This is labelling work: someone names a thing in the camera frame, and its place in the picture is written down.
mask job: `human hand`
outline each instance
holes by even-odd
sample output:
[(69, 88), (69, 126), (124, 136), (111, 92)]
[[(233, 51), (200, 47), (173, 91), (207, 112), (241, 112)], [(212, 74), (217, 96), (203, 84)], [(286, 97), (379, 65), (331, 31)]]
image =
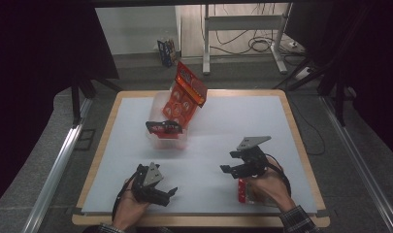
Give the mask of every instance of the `human hand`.
[(127, 186), (123, 195), (120, 198), (120, 202), (117, 206), (114, 222), (112, 226), (126, 230), (127, 228), (136, 224), (136, 222), (145, 214), (147, 207), (150, 205), (149, 202), (139, 203), (133, 196), (132, 188), (133, 181)]
[[(283, 168), (280, 167), (273, 158), (268, 157), (268, 160), (283, 171)], [(280, 174), (272, 168), (268, 168), (265, 174), (260, 177), (249, 177), (244, 178), (243, 180), (250, 183), (252, 191), (256, 196), (261, 195), (272, 198), (283, 213), (296, 207), (296, 204), (290, 197)]]

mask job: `white metal rack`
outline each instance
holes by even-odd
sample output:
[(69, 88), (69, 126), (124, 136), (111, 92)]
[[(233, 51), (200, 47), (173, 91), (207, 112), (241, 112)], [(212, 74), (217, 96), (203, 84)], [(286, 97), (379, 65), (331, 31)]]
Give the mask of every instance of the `white metal rack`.
[(203, 74), (211, 72), (211, 55), (209, 31), (225, 30), (277, 30), (278, 34), (272, 42), (271, 51), (281, 74), (287, 74), (286, 66), (280, 57), (278, 47), (287, 23), (291, 3), (288, 3), (282, 15), (272, 16), (225, 16), (209, 17), (209, 5), (205, 5), (205, 47), (203, 54)]

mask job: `white board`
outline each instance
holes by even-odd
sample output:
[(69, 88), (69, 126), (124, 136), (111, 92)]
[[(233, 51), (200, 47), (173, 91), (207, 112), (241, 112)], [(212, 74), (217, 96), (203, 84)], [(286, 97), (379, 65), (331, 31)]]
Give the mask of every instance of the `white board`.
[(244, 215), (278, 213), (277, 208), (238, 201), (238, 181), (220, 165), (236, 166), (232, 158), (243, 137), (272, 136), (260, 148), (274, 156), (290, 180), (292, 198), (307, 213), (316, 213), (310, 185), (277, 96), (210, 97), (192, 119), (184, 150), (155, 150), (146, 137), (152, 98), (124, 98), (106, 146), (97, 176), (82, 212), (110, 213), (123, 185), (142, 163), (160, 164), (164, 176), (157, 188), (178, 187), (167, 207), (150, 205), (148, 213)]

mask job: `wire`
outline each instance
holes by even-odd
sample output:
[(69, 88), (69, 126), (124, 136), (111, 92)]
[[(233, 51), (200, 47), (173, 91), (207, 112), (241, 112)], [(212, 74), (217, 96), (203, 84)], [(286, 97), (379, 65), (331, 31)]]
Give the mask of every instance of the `wire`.
[[(271, 9), (272, 9), (272, 14), (275, 13), (275, 5), (276, 5), (275, 3), (273, 4), (273, 6), (271, 4), (269, 4), (268, 14), (270, 13)], [(222, 6), (223, 6), (223, 10), (226, 12), (226, 14), (229, 15), (229, 13), (225, 9), (225, 4), (223, 4)], [(261, 10), (261, 14), (262, 15), (264, 15), (265, 9), (266, 9), (266, 4), (263, 5), (263, 8)], [(255, 8), (251, 11), (250, 14), (252, 15), (254, 13), (254, 11), (256, 11), (256, 10), (257, 10), (257, 14), (259, 14), (259, 12), (260, 12), (260, 4), (257, 4), (255, 6)], [(216, 5), (214, 5), (213, 13), (214, 13), (214, 15), (216, 15)], [(203, 19), (202, 19), (202, 5), (200, 5), (200, 29), (201, 29), (201, 33), (202, 33), (202, 38), (205, 41), (205, 35), (204, 35), (204, 30), (203, 30)], [(243, 36), (248, 31), (250, 31), (250, 30), (243, 31), (241, 34), (237, 35), (236, 37), (234, 37), (233, 39), (231, 39), (231, 40), (229, 40), (227, 42), (220, 41), (220, 38), (218, 36), (218, 32), (217, 31), (215, 31), (215, 34), (216, 34), (216, 39), (218, 40), (218, 42), (221, 45), (224, 46), (224, 45), (227, 45), (229, 43), (232, 43), (232, 42), (236, 41), (237, 39), (239, 39), (241, 36)], [(254, 51), (259, 52), (259, 53), (269, 50), (270, 46), (274, 42), (273, 30), (272, 30), (271, 38), (267, 37), (267, 33), (266, 32), (264, 33), (265, 34), (264, 36), (256, 37), (256, 34), (257, 34), (257, 30), (254, 31), (253, 37), (251, 39), (249, 39), (249, 41), (247, 42), (248, 50), (244, 50), (244, 51), (240, 51), (240, 52), (233, 52), (233, 51), (225, 50), (225, 49), (222, 49), (222, 48), (219, 48), (219, 47), (214, 47), (214, 46), (210, 46), (210, 48), (211, 49), (215, 49), (215, 50), (221, 50), (221, 51), (229, 53), (229, 54), (236, 54), (236, 55), (244, 54), (244, 53), (247, 53), (247, 52), (249, 52), (251, 50), (254, 50)], [(260, 45), (260, 44), (266, 45), (266, 48), (258, 49), (257, 45)], [(282, 45), (279, 46), (279, 52), (281, 52), (281, 54), (289, 54), (289, 55), (293, 55), (293, 54), (294, 55), (300, 55), (300, 56), (304, 55), (301, 52), (290, 51), (290, 50), (286, 49), (285, 47), (283, 47)]]
[(265, 155), (266, 155), (266, 156), (269, 156), (269, 157), (271, 157), (271, 158), (273, 158), (274, 161), (276, 162), (276, 164), (278, 165), (278, 167), (280, 168), (280, 170), (283, 171), (282, 167), (280, 166), (280, 164), (278, 163), (278, 161), (277, 161), (273, 156), (269, 155), (268, 153), (265, 153)]
[[(288, 84), (288, 82), (289, 82), (289, 80), (286, 80), (286, 81), (285, 81), (285, 83), (284, 83), (284, 89), (287, 89), (287, 84)], [(317, 128), (316, 128), (315, 126), (313, 126), (312, 124), (310, 124), (310, 123), (305, 119), (305, 117), (304, 117), (304, 116), (302, 115), (302, 113), (300, 112), (298, 106), (297, 106), (296, 103), (293, 101), (293, 98), (291, 97), (291, 95), (289, 94), (289, 92), (288, 92), (288, 91), (285, 91), (285, 93), (286, 93), (286, 96), (288, 97), (288, 100), (290, 100), (289, 102), (292, 103), (292, 105), (293, 105), (293, 106), (295, 107), (295, 109), (297, 110), (297, 113), (299, 114), (299, 116), (305, 121), (305, 123), (306, 123), (308, 126), (310, 126), (310, 127), (316, 132), (316, 134), (318, 135), (318, 137), (320, 138), (320, 141), (321, 141), (321, 143), (322, 143), (322, 150), (321, 150), (321, 151), (319, 151), (319, 152), (309, 152), (308, 149), (307, 149), (307, 147), (306, 147), (306, 144), (305, 144), (305, 142), (304, 142), (306, 152), (307, 152), (309, 155), (322, 155), (322, 154), (326, 151), (326, 143), (325, 143), (325, 141), (324, 141), (322, 135), (320, 134), (320, 131), (317, 130)]]
[(260, 15), (262, 15), (262, 16), (264, 15), (265, 7), (266, 7), (266, 3), (263, 3), (262, 14), (260, 14)]
[(293, 98), (291, 98), (291, 96), (290, 96), (289, 94), (288, 94), (288, 96), (290, 97), (290, 98), (289, 98), (289, 99), (290, 99), (290, 103), (292, 103), (292, 105), (296, 108), (297, 113), (299, 114), (299, 116), (305, 121), (305, 123), (306, 123), (308, 126), (310, 126), (310, 127), (316, 132), (316, 134), (317, 134), (318, 137), (320, 138), (320, 142), (322, 143), (322, 150), (321, 150), (321, 151), (318, 151), (318, 152), (309, 152), (308, 149), (307, 149), (307, 147), (306, 147), (306, 144), (304, 143), (306, 152), (307, 152), (308, 154), (310, 154), (310, 155), (322, 155), (322, 154), (326, 151), (326, 143), (325, 143), (325, 141), (324, 141), (322, 135), (320, 134), (320, 131), (317, 130), (317, 128), (316, 128), (314, 125), (310, 124), (310, 123), (305, 119), (305, 117), (304, 117), (304, 116), (302, 115), (302, 113), (300, 112), (298, 106), (297, 106), (296, 103), (293, 101)]
[(123, 193), (124, 193), (125, 191), (130, 190), (130, 189), (127, 189), (127, 187), (128, 187), (129, 184), (133, 181), (133, 179), (135, 179), (135, 177), (136, 177), (137, 175), (138, 175), (138, 171), (136, 171), (136, 172), (129, 178), (129, 180), (123, 185), (123, 187), (121, 188), (120, 192), (118, 193), (118, 195), (117, 195), (117, 197), (116, 197), (116, 200), (115, 200), (115, 203), (114, 203), (114, 208), (113, 208), (113, 210), (112, 210), (112, 220), (115, 219), (115, 214), (116, 214), (116, 211), (117, 211), (118, 204), (120, 203), (121, 196), (123, 195)]

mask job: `red snack bag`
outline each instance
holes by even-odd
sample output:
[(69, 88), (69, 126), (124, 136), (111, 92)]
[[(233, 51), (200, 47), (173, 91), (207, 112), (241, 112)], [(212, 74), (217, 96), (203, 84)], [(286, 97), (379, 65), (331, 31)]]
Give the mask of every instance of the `red snack bag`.
[(202, 108), (205, 104), (208, 88), (181, 62), (178, 64), (175, 81), (163, 114), (186, 128), (196, 108)]

